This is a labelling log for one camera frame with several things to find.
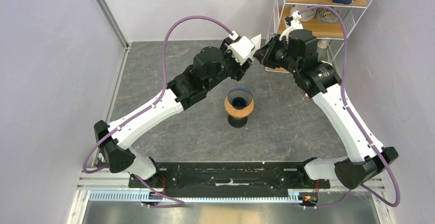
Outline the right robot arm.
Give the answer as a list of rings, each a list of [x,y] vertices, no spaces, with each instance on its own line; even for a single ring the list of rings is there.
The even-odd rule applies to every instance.
[[[347,155],[333,159],[313,159],[296,173],[297,183],[308,188],[317,179],[338,180],[355,189],[385,170],[382,161],[394,162],[399,154],[385,147],[362,122],[353,105],[341,92],[342,81],[335,68],[318,59],[317,38],[305,29],[288,36],[276,34],[256,50],[255,59],[268,68],[283,68],[295,83],[324,112],[339,135]]]

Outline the orange coffee dripper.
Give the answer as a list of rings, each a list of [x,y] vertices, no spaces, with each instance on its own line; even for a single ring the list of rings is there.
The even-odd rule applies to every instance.
[[[252,113],[254,109],[254,101],[251,101],[246,107],[241,109],[236,109],[229,101],[225,98],[224,107],[228,113],[228,123],[235,128],[244,127],[248,122],[248,116]]]

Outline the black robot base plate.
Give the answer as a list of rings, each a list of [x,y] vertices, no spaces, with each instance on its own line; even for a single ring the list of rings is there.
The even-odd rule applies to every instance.
[[[328,180],[312,180],[306,162],[160,162],[146,180],[174,198],[285,197],[289,189],[328,189]]]

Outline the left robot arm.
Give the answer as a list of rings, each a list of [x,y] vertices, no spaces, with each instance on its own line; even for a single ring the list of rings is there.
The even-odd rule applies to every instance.
[[[98,121],[94,132],[106,168],[136,174],[148,187],[156,187],[161,181],[156,163],[136,153],[132,144],[160,122],[205,99],[225,79],[241,80],[260,45],[260,40],[243,36],[226,38],[219,48],[205,47],[153,99],[118,120]]]

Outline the white paper coffee filter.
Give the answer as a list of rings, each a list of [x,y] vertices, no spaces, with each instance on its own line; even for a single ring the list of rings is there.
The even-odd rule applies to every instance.
[[[262,35],[258,34],[250,39],[250,42],[252,43],[252,49],[249,53],[249,59],[253,62],[256,60],[254,57],[254,54],[256,51],[261,47],[261,41],[262,41]]]

